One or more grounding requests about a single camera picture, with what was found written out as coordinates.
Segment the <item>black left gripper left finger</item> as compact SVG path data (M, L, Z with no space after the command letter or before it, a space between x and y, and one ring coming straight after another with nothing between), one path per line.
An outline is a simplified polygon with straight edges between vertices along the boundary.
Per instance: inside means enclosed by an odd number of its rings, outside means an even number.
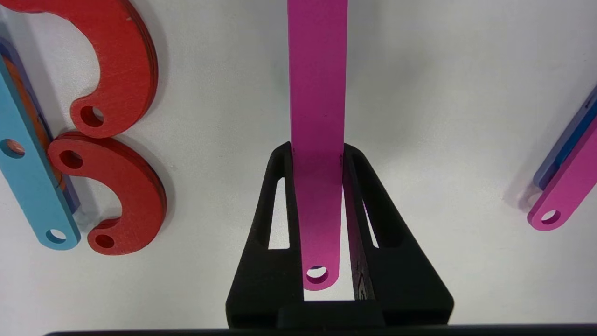
M277 184L285 181L289 247L269 249ZM300 226L293 181L292 145L273 150L257 208L226 300L230 328L275 328L278 311L302 302Z

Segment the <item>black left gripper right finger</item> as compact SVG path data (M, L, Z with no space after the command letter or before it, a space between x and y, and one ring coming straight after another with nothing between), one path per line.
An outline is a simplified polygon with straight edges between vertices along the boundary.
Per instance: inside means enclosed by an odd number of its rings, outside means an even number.
M451 293L364 153L348 144L343 191L354 299L375 302L388 326L445 325Z

